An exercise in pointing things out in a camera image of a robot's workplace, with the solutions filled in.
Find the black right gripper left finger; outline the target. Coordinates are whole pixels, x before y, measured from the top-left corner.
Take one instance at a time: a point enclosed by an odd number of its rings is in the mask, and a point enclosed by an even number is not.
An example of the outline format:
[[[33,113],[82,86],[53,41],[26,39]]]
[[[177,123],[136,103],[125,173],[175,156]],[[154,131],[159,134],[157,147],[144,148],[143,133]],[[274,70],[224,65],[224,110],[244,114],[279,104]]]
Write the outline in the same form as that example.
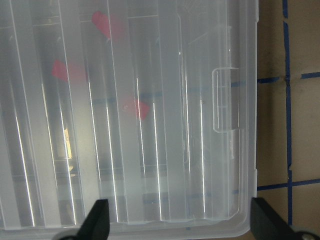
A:
[[[110,213],[107,199],[96,200],[78,231],[79,240],[107,240],[110,234]]]

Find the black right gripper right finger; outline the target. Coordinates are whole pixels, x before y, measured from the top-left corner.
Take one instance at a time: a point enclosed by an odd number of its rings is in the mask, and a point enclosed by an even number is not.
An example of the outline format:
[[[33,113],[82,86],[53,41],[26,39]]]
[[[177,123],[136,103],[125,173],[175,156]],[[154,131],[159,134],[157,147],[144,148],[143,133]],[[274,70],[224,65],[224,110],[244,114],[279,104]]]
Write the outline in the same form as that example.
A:
[[[291,227],[261,197],[251,199],[250,231],[256,240],[290,240],[294,237]]]

